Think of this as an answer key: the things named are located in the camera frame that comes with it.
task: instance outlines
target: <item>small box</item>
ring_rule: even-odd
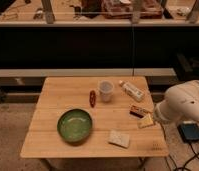
[[[152,118],[152,115],[147,114],[137,122],[137,125],[138,125],[139,128],[145,128],[145,127],[148,127],[148,126],[155,125],[155,122]]]
[[[112,130],[109,136],[109,143],[119,145],[124,148],[129,147],[130,136],[128,134],[123,134],[118,131]]]

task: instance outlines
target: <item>black base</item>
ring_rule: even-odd
[[[196,123],[180,124],[177,128],[185,143],[199,141],[199,127]]]

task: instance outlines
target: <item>food package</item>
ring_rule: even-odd
[[[120,0],[102,0],[102,12],[106,18],[131,18],[133,6]],[[161,18],[163,8],[156,0],[142,0],[141,18]]]

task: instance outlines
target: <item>metal pole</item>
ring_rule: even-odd
[[[139,22],[142,8],[142,0],[133,1],[132,24]]]
[[[197,22],[199,18],[199,0],[196,0],[191,12],[187,16],[187,20],[189,20],[190,23]]]
[[[167,4],[167,0],[162,0],[161,1],[162,8],[165,8],[166,4]]]
[[[51,6],[50,0],[41,0],[43,4],[43,11],[45,13],[46,22],[48,24],[53,24],[55,21],[54,13]]]

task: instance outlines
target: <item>floor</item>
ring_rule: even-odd
[[[0,171],[47,170],[39,160],[22,159],[19,156],[34,109],[35,103],[28,103],[28,101],[27,103],[0,104]],[[164,128],[170,155],[178,166],[182,166],[193,155],[192,151],[187,144],[182,142],[174,124],[165,125]],[[171,160],[168,161],[173,169],[174,165]],[[65,168],[65,171],[134,171],[139,164],[137,158],[53,159],[50,162],[58,169]],[[192,171],[199,171],[199,161],[193,160],[188,168]],[[145,171],[168,170],[164,158],[152,158],[145,167]]]

